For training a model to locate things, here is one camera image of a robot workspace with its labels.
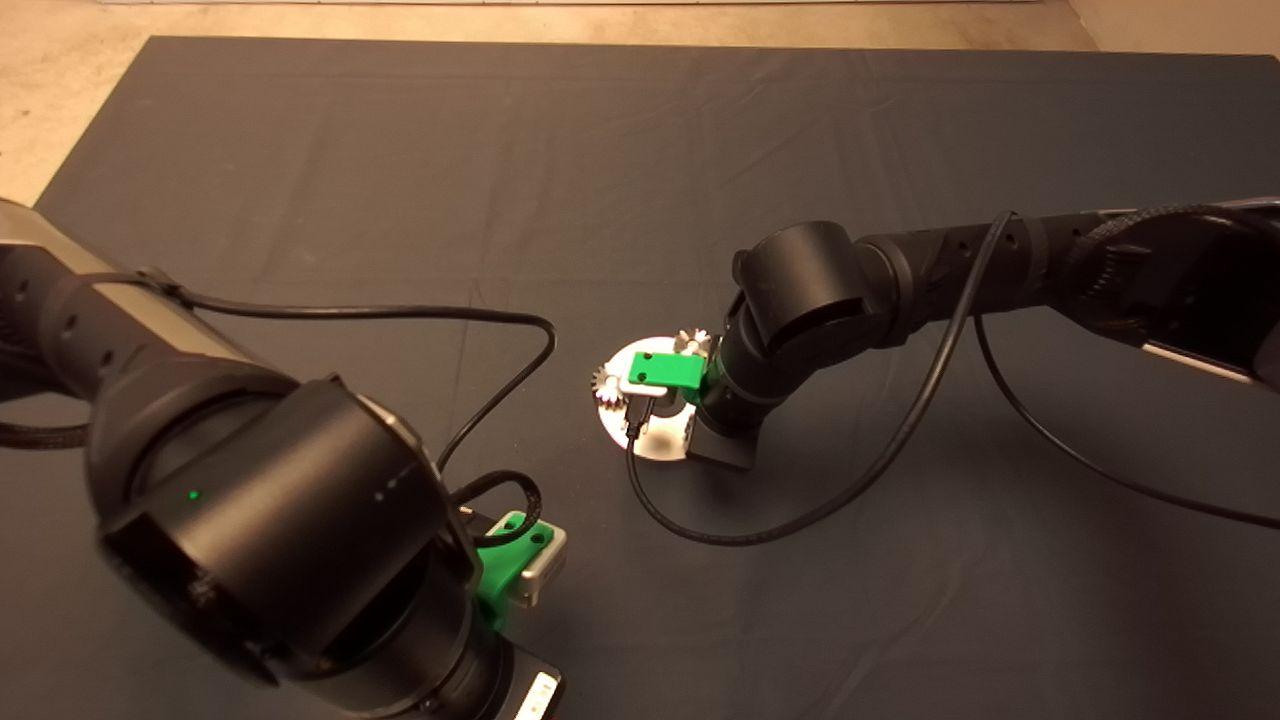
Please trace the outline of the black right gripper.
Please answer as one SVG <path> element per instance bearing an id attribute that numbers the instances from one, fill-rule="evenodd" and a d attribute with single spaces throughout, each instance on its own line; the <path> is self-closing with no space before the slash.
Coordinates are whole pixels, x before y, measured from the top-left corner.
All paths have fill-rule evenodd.
<path id="1" fill-rule="evenodd" d="M 735 471 L 750 471 L 756 465 L 759 430 L 727 432 L 716 429 L 701 415 L 687 427 L 685 456 Z"/>

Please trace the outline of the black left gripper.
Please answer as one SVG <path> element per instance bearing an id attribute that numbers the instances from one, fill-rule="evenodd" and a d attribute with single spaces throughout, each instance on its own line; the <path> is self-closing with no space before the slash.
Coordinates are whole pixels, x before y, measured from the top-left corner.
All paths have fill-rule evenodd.
<path id="1" fill-rule="evenodd" d="M 506 644 L 489 719 L 557 719 L 564 697 L 564 674 L 530 651 Z"/>

